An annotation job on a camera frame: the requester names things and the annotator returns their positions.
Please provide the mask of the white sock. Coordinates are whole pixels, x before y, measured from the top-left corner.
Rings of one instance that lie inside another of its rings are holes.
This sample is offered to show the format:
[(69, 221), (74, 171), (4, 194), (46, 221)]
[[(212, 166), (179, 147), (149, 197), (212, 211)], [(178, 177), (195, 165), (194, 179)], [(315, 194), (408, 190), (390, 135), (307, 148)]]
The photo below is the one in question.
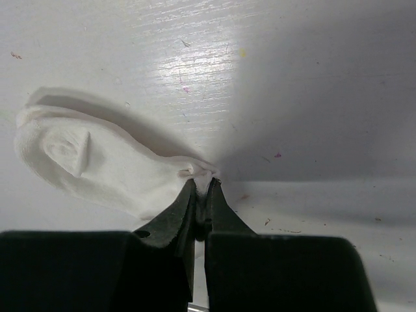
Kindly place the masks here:
[(16, 116), (14, 149), (35, 175), (72, 196), (150, 220), (188, 180), (205, 196), (220, 172), (187, 156), (163, 157), (106, 119), (35, 95)]

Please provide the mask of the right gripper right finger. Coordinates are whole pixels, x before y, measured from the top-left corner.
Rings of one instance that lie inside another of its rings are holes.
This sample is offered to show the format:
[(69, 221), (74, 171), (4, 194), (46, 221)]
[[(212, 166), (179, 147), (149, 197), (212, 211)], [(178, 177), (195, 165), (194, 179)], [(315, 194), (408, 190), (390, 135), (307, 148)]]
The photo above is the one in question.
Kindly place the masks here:
[(217, 179), (199, 222), (210, 311), (376, 311), (348, 240), (257, 234), (228, 205)]

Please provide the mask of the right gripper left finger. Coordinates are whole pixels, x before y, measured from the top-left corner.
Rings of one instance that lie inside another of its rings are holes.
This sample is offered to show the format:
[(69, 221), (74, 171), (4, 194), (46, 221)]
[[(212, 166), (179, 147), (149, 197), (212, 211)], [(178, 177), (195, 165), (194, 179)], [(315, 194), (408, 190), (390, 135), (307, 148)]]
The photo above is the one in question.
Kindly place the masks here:
[(186, 311), (196, 186), (134, 231), (4, 231), (2, 311)]

